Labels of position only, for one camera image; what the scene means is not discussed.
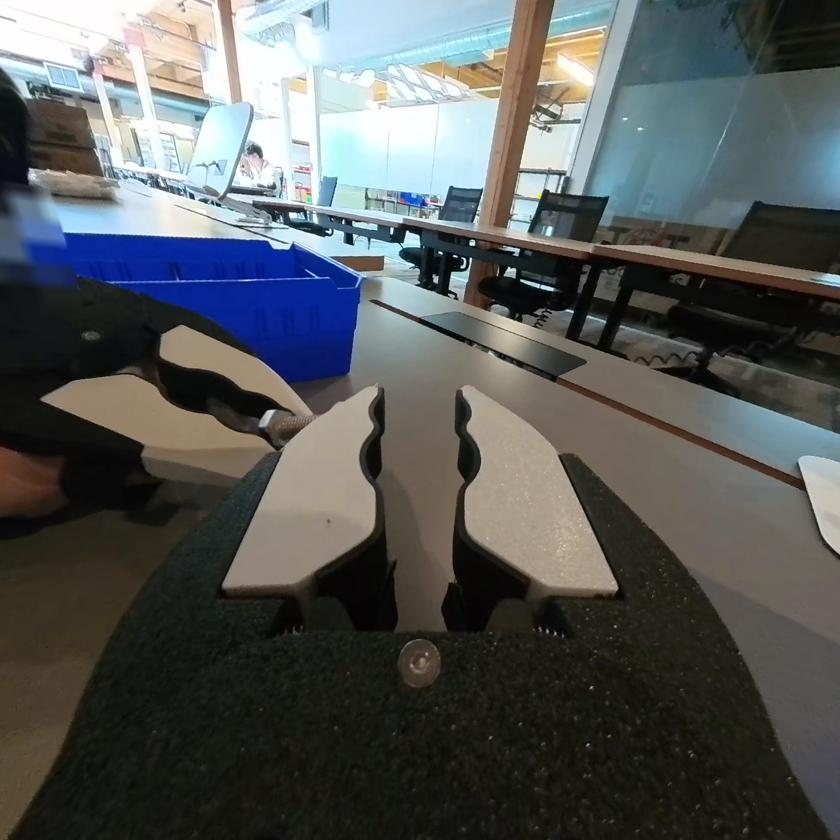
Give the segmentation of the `wooden top desk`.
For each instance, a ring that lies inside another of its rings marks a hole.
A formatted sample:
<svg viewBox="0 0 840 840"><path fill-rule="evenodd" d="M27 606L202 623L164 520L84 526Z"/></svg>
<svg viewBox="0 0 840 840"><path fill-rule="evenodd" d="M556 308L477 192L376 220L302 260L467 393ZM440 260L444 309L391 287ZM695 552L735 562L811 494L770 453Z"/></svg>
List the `wooden top desk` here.
<svg viewBox="0 0 840 840"><path fill-rule="evenodd" d="M254 208L269 214L280 214L283 224L288 226L293 214L305 216L310 223L340 233L346 245L354 245L358 238L403 245L408 233L406 219L400 215L312 205L267 196L254 196L251 203Z"/></svg>
<svg viewBox="0 0 840 840"><path fill-rule="evenodd" d="M449 296L454 257L478 270L473 291L463 301L486 309L499 306L522 321L548 311L571 310L565 337L578 342L606 266L596 244L508 228L419 219L423 251L421 285Z"/></svg>
<svg viewBox="0 0 840 840"><path fill-rule="evenodd" d="M596 245L593 254L604 267L623 268L616 299L596 345L604 352L612 350L625 311L637 291L731 313L744 305L743 299L710 289L708 282L712 280L737 287L781 291L811 301L813 308L790 316L793 326L803 329L805 334L838 335L838 312L821 309L825 303L838 305L837 274L655 246Z"/></svg>

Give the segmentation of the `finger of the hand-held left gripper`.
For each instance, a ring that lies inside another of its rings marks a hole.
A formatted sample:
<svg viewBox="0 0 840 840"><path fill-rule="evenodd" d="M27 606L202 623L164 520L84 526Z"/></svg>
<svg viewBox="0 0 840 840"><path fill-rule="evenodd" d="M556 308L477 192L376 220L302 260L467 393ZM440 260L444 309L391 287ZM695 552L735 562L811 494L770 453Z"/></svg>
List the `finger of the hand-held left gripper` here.
<svg viewBox="0 0 840 840"><path fill-rule="evenodd" d="M263 360L185 325L162 334L158 356L180 370L216 375L239 392L265 397L296 416L313 415L299 394Z"/></svg>
<svg viewBox="0 0 840 840"><path fill-rule="evenodd" d="M286 383L267 374L239 383L211 371L168 371L157 385L118 373L71 381L39 400L139 445L142 467L154 478L231 487L272 447L258 434L225 425L207 401L241 417L247 407L285 408Z"/></svg>

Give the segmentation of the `black office chair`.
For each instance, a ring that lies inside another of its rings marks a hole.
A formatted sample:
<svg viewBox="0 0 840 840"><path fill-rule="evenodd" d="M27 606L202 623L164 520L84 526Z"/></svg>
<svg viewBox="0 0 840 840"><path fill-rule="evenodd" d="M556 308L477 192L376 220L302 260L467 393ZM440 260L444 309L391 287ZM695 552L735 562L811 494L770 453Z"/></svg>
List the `black office chair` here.
<svg viewBox="0 0 840 840"><path fill-rule="evenodd" d="M542 192L528 227L530 235L569 239L591 244L608 203L606 196ZM511 266L484 278L479 293L507 310L507 317L522 322L534 317L542 327L552 312L575 304L583 274L577 258L547 255L520 248Z"/></svg>
<svg viewBox="0 0 840 840"><path fill-rule="evenodd" d="M443 222L472 224L478 214L482 188L456 187L451 185L437 219ZM417 285L432 290L434 279L439 278L440 270L445 267L447 277L469 267L469 258L461 255L444 255L423 246L403 246L398 252L399 258L419 270Z"/></svg>
<svg viewBox="0 0 840 840"><path fill-rule="evenodd" d="M839 213L832 209L755 202L722 255L769 266L829 272L839 246ZM715 355L761 362L803 340L833 317L826 299L777 287L704 278L691 297L667 312L668 335L700 344L693 364L660 372L738 397L739 389L710 371Z"/></svg>
<svg viewBox="0 0 840 840"><path fill-rule="evenodd" d="M324 176L319 185L318 206L330 207L333 202L338 179L335 176ZM286 224L293 229L322 238L331 237L333 230L326 227L329 217L320 213L296 213L290 215Z"/></svg>

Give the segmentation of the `person's left hand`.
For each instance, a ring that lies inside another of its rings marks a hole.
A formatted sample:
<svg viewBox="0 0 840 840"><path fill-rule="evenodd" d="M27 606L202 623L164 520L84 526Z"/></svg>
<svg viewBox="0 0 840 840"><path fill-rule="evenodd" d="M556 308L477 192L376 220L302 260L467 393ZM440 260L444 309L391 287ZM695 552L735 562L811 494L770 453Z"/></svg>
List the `person's left hand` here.
<svg viewBox="0 0 840 840"><path fill-rule="evenodd" d="M66 462L1 448L1 518L42 518L68 505L61 485Z"/></svg>

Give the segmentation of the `wooden pillar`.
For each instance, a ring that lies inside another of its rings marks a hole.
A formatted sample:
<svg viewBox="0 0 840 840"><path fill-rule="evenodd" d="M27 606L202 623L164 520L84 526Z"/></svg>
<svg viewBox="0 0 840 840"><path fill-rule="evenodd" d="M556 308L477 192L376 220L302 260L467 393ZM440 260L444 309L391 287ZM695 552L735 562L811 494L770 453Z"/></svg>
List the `wooden pillar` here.
<svg viewBox="0 0 840 840"><path fill-rule="evenodd" d="M508 227L553 5L553 1L517 1L514 7L478 215L480 229Z"/></svg>

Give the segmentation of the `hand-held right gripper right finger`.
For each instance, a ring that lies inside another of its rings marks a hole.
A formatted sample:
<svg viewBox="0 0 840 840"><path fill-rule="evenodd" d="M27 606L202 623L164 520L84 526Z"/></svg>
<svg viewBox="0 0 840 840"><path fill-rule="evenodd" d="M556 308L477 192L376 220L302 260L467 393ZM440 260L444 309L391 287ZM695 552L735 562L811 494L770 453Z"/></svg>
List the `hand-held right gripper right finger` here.
<svg viewBox="0 0 840 840"><path fill-rule="evenodd" d="M560 454L472 385L456 394L457 580L479 599L613 598L619 585Z"/></svg>

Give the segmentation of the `wooden framed acrylic sign stand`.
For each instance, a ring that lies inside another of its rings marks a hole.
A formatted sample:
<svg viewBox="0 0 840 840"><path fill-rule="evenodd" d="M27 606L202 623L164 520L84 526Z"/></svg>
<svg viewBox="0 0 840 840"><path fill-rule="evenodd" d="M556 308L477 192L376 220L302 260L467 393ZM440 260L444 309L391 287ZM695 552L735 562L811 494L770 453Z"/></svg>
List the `wooden framed acrylic sign stand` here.
<svg viewBox="0 0 840 840"><path fill-rule="evenodd" d="M817 531L827 548L839 556L839 462L804 455L797 465Z"/></svg>

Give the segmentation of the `cardboard boxes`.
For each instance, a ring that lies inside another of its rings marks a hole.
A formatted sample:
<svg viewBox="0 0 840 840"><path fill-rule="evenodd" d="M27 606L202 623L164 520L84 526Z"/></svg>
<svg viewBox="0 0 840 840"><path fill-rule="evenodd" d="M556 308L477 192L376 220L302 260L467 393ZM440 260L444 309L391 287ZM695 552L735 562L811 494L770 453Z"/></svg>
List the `cardboard boxes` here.
<svg viewBox="0 0 840 840"><path fill-rule="evenodd" d="M102 176L102 165L84 108L45 99L29 99L25 103L32 168Z"/></svg>

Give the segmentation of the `steel hex bolt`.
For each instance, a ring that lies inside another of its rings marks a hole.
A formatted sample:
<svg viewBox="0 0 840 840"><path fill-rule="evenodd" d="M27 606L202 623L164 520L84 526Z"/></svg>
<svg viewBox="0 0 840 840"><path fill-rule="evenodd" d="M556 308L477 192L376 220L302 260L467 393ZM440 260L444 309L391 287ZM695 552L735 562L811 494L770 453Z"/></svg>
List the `steel hex bolt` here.
<svg viewBox="0 0 840 840"><path fill-rule="evenodd" d="M257 423L257 435L276 451L283 450L303 429L319 418L319 415L297 415L282 409L264 413Z"/></svg>

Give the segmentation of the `clear plastic bags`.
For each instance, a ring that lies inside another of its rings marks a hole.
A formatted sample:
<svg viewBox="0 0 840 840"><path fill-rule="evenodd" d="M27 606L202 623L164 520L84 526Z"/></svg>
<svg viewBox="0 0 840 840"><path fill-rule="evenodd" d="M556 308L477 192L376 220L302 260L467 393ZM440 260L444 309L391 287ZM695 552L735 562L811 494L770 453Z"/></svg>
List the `clear plastic bags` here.
<svg viewBox="0 0 840 840"><path fill-rule="evenodd" d="M52 196L86 200L114 201L119 182L97 175L70 171L28 170L28 182Z"/></svg>

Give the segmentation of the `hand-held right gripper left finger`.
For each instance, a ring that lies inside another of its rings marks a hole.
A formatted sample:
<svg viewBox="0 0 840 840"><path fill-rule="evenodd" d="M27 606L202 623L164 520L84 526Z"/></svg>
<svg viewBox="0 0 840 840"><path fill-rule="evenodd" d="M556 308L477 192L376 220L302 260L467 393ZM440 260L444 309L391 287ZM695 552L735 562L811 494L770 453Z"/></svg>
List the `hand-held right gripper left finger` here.
<svg viewBox="0 0 840 840"><path fill-rule="evenodd" d="M384 390L364 388L285 444L222 583L228 596L301 596L381 523L370 447Z"/></svg>

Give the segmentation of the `blue plastic bin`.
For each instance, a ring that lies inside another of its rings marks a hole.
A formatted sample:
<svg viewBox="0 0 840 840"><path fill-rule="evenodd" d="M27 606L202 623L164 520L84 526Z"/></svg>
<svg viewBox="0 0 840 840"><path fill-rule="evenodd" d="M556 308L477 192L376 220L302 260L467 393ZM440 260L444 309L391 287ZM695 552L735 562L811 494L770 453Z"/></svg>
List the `blue plastic bin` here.
<svg viewBox="0 0 840 840"><path fill-rule="evenodd" d="M289 383L346 375L362 275L265 239L66 233L76 273L197 312Z"/></svg>

